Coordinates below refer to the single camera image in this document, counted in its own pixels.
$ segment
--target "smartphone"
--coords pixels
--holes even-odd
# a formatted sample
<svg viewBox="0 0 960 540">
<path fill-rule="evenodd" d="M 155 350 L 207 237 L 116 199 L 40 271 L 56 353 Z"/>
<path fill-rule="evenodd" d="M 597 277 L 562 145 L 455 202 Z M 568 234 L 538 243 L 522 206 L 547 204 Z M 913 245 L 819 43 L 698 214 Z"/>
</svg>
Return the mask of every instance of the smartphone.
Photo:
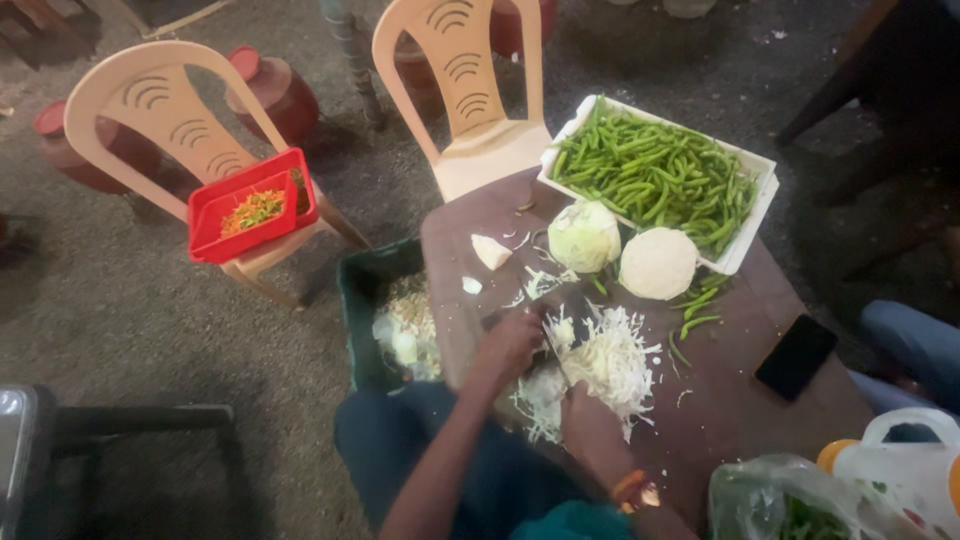
<svg viewBox="0 0 960 540">
<path fill-rule="evenodd" d="M 787 401 L 794 401 L 827 361 L 837 336 L 801 314 L 767 356 L 754 377 Z"/>
</svg>

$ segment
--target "blue pants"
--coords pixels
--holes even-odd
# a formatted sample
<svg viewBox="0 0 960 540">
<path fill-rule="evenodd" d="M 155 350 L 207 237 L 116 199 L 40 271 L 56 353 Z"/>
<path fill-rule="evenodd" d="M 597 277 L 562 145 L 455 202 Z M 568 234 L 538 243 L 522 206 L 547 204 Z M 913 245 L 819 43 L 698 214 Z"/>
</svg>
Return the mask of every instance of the blue pants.
<svg viewBox="0 0 960 540">
<path fill-rule="evenodd" d="M 960 413 L 960 330 L 916 309 L 874 300 L 863 309 L 860 326 L 867 341 L 901 364 L 935 403 L 893 384 L 851 372 L 876 414 L 908 406 Z"/>
<path fill-rule="evenodd" d="M 393 396 L 360 389 L 337 407 L 334 444 L 374 532 L 454 403 L 442 383 L 414 382 Z M 468 466 L 450 537 L 507 538 L 521 522 L 574 499 L 585 497 L 560 467 L 490 420 Z"/>
</svg>

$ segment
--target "beige plastic chair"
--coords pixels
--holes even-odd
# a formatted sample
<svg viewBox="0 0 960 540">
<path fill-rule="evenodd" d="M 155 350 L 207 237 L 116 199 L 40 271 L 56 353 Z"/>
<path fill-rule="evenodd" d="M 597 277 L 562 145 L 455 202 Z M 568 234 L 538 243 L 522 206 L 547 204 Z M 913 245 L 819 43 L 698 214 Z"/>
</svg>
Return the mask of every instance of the beige plastic chair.
<svg viewBox="0 0 960 540">
<path fill-rule="evenodd" d="M 66 137 L 81 156 L 183 221 L 186 204 L 104 148 L 94 130 L 98 114 L 127 124 L 204 184 L 255 163 L 257 160 L 227 133 L 200 100 L 187 79 L 183 68 L 186 64 L 204 67 L 223 78 L 274 148 L 278 152 L 288 148 L 230 62 L 209 47 L 186 41 L 137 45 L 100 62 L 73 89 L 63 118 Z M 313 189 L 320 215 L 316 224 L 244 252 L 222 264 L 224 272 L 281 304 L 302 309 L 296 299 L 262 282 L 260 272 L 288 257 L 321 230 L 332 231 L 357 248 L 370 247 L 316 184 Z"/>
<path fill-rule="evenodd" d="M 552 140 L 543 125 L 540 3 L 511 1 L 523 32 L 526 120 L 508 120 L 500 103 L 490 49 L 492 0 L 394 0 L 373 34 L 376 69 L 430 161 L 445 201 L 540 165 Z M 442 152 L 396 72 L 394 49 L 403 31 L 423 49 L 444 97 L 452 142 Z"/>
</svg>

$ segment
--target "white styrofoam box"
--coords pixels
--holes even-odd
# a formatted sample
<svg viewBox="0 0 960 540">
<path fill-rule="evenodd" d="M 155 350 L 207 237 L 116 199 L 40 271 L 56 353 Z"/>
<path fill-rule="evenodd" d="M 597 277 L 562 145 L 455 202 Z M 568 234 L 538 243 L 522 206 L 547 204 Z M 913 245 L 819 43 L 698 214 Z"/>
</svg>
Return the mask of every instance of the white styrofoam box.
<svg viewBox="0 0 960 540">
<path fill-rule="evenodd" d="M 597 97 L 598 96 L 595 95 L 587 96 L 587 99 L 585 99 L 584 102 L 580 104 L 580 107 L 577 108 L 577 116 L 566 123 L 564 128 L 560 130 L 557 136 L 554 137 L 554 144 L 547 147 L 546 151 L 543 152 L 543 155 L 540 156 L 540 162 L 543 164 L 543 168 L 538 174 L 537 180 L 559 189 L 574 199 L 583 199 L 584 197 L 570 189 L 567 189 L 566 187 L 563 187 L 560 184 L 557 184 L 556 182 L 553 182 L 552 180 L 549 180 L 546 177 L 546 172 L 553 168 L 553 162 L 560 154 L 560 148 L 558 147 L 557 143 L 573 135 L 574 132 L 579 130 L 580 127 L 587 122 L 587 118 L 589 117 L 590 111 L 593 109 L 593 104 L 596 103 Z M 646 120 L 662 122 L 671 126 L 680 126 L 680 124 L 675 124 L 669 120 L 664 120 L 663 118 L 655 116 L 649 112 L 644 112 L 643 110 L 616 102 L 609 97 L 605 99 L 607 102 L 607 107 L 610 109 L 624 110 L 625 112 L 629 112 L 630 114 L 639 116 L 640 118 Z M 736 274 L 736 271 L 740 269 L 740 263 L 743 262 L 743 258 L 747 256 L 747 250 L 750 249 L 750 244 L 754 241 L 756 231 L 760 228 L 760 222 L 763 221 L 763 216 L 767 213 L 767 209 L 770 208 L 770 203 L 773 201 L 774 195 L 777 193 L 777 188 L 780 187 L 780 182 L 778 182 L 777 176 L 774 175 L 774 167 L 777 166 L 775 161 L 758 156 L 753 152 L 747 152 L 742 148 L 738 148 L 722 140 L 714 139 L 714 141 L 724 149 L 734 152 L 740 157 L 741 172 L 750 177 L 756 176 L 758 189 L 754 206 L 750 210 L 750 215 L 747 216 L 746 221 L 744 221 L 743 225 L 740 226 L 740 230 L 733 237 L 730 245 L 727 246 L 727 249 L 724 250 L 720 258 L 715 261 L 700 258 L 700 263 L 705 265 L 710 270 L 719 272 L 721 274 L 732 275 Z M 616 218 L 630 227 L 636 227 L 634 222 L 621 215 L 617 215 Z"/>
</svg>

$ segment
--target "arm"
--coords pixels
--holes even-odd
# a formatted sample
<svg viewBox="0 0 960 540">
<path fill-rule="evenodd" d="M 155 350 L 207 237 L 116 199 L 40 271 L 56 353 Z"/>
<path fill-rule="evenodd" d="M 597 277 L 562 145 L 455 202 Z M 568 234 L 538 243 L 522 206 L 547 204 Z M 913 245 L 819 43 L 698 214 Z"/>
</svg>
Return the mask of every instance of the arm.
<svg viewBox="0 0 960 540">
<path fill-rule="evenodd" d="M 480 429 L 504 385 L 530 366 L 543 342 L 540 320 L 518 311 L 484 337 L 453 411 L 390 507 L 381 540 L 449 535 Z"/>
<path fill-rule="evenodd" d="M 620 419 L 587 391 L 587 383 L 580 380 L 567 393 L 562 403 L 561 431 L 570 454 L 611 493 L 636 469 L 634 456 L 623 440 Z M 638 507 L 631 516 L 631 527 L 640 538 L 697 540 L 684 520 L 666 505 L 645 505 L 639 494 L 630 503 Z"/>
</svg>

